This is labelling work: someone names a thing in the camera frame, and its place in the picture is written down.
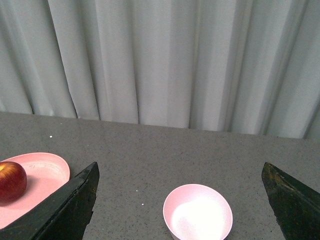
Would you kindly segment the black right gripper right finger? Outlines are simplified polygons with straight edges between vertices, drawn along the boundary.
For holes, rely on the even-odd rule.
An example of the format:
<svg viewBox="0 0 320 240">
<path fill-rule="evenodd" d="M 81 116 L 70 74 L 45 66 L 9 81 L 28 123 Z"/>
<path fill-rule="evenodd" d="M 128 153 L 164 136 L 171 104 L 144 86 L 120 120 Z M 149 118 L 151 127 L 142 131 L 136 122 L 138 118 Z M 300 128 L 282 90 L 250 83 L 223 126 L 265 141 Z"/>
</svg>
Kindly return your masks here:
<svg viewBox="0 0 320 240">
<path fill-rule="evenodd" d="M 320 238 L 320 193 L 265 162 L 261 172 L 269 204 L 286 240 Z"/>
</svg>

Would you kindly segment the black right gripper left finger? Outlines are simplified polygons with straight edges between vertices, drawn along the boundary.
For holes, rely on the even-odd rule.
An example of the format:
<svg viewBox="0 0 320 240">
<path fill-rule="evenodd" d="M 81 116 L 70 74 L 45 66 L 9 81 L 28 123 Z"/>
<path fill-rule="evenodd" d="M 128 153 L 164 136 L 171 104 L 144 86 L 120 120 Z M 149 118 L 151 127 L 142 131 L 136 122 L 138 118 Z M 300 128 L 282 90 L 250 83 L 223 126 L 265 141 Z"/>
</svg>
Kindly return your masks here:
<svg viewBox="0 0 320 240">
<path fill-rule="evenodd" d="M 100 172 L 93 162 L 32 210 L 1 229 L 2 240 L 81 240 L 93 215 Z"/>
</svg>

